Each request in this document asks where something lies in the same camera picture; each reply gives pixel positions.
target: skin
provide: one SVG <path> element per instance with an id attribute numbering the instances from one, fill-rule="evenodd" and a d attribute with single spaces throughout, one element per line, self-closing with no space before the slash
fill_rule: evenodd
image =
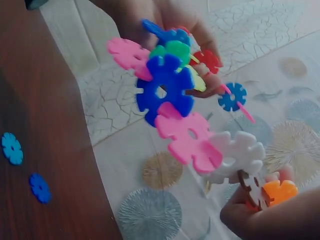
<path id="1" fill-rule="evenodd" d="M 220 67 L 223 66 L 216 39 L 196 12 L 191 0 L 91 0 L 91 2 L 112 17 L 122 38 L 139 43 L 149 50 L 156 46 L 157 38 L 145 31 L 141 19 L 148 19 L 164 30 L 184 26 L 194 36 L 201 49 L 212 51 L 218 57 Z M 208 98 L 225 92 L 220 87 L 221 79 L 217 75 L 206 75 L 208 69 L 204 66 L 195 69 L 200 72 L 199 75 L 203 77 L 207 89 L 204 92 L 190 90 L 187 94 Z"/>
<path id="2" fill-rule="evenodd" d="M 146 32 L 141 19 L 149 19 L 168 30 L 184 26 L 194 36 L 202 50 L 212 51 L 221 61 L 216 40 L 192 6 L 191 0 L 91 0 L 109 14 L 117 25 L 120 36 L 152 50 L 157 39 Z M 203 77 L 207 90 L 188 94 L 208 98 L 224 93 L 217 75 L 207 74 L 203 65 L 195 66 Z M 293 180 L 292 169 L 286 166 L 279 173 L 267 176 L 267 181 Z M 221 210 L 221 221 L 244 240 L 299 240 L 320 239 L 320 188 L 299 194 L 267 210 L 255 212 L 246 206 L 247 193 L 239 188 Z"/>

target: white snowflake toy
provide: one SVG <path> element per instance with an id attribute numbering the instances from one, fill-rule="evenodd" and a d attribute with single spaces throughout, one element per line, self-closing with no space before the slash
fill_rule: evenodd
<path id="1" fill-rule="evenodd" d="M 256 175 L 263 166 L 264 146 L 248 132 L 238 131 L 232 140 L 230 132 L 224 131 L 212 136 L 210 142 L 223 155 L 222 164 L 206 177 L 211 184 L 222 184 L 225 178 L 232 183 L 238 182 L 239 170 Z"/>

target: small blue snowflake toy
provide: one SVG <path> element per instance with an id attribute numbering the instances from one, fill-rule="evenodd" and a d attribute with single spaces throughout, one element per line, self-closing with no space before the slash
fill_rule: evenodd
<path id="1" fill-rule="evenodd" d="M 10 132 L 5 132 L 1 138 L 1 145 L 4 156 L 11 164 L 22 164 L 24 153 L 22 152 L 21 145 L 15 135 Z"/>
<path id="2" fill-rule="evenodd" d="M 33 195 L 36 196 L 40 203 L 47 204 L 51 200 L 52 195 L 49 186 L 38 173 L 34 173 L 30 176 L 29 184 Z"/>
<path id="3" fill-rule="evenodd" d="M 238 103 L 242 106 L 246 103 L 244 97 L 247 95 L 247 91 L 237 82 L 229 82 L 226 86 L 229 88 L 231 94 L 225 93 L 220 95 L 221 97 L 218 99 L 218 103 L 227 112 L 230 112 L 231 110 L 233 112 L 238 111 L 240 109 Z"/>

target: wooden table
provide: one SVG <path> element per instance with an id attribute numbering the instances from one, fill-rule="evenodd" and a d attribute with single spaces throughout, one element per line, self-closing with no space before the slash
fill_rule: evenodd
<path id="1" fill-rule="evenodd" d="M 0 135 L 12 132 L 22 165 L 0 154 L 0 240 L 122 239 L 96 165 L 78 84 L 39 11 L 0 7 Z M 29 176 L 52 200 L 33 196 Z"/>

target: pink toy piece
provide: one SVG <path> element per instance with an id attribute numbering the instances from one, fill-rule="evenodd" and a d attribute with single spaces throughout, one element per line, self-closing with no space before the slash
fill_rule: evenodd
<path id="1" fill-rule="evenodd" d="M 253 123 L 256 123 L 256 120 L 254 117 L 248 112 L 248 110 L 241 104 L 241 102 L 237 101 L 236 104 L 240 108 L 240 110 L 243 112 L 243 114 Z"/>
<path id="2" fill-rule="evenodd" d="M 164 102 L 157 112 L 158 133 L 163 139 L 173 140 L 168 150 L 180 163 L 187 165 L 193 160 L 193 167 L 200 174 L 211 173 L 221 165 L 223 155 L 210 144 L 213 132 L 209 132 L 209 123 L 199 113 L 182 117 L 170 102 Z"/>
<path id="3" fill-rule="evenodd" d="M 230 89 L 227 87 L 227 85 L 225 85 L 225 84 L 221 84 L 221 87 L 225 90 L 225 92 L 227 93 L 227 94 L 232 94 L 231 93 L 231 91 L 230 91 Z"/>
<path id="4" fill-rule="evenodd" d="M 145 81 L 151 81 L 152 76 L 146 66 L 150 51 L 138 43 L 115 37 L 108 41 L 106 48 L 113 55 L 114 61 L 125 70 L 134 69 L 134 74 Z"/>

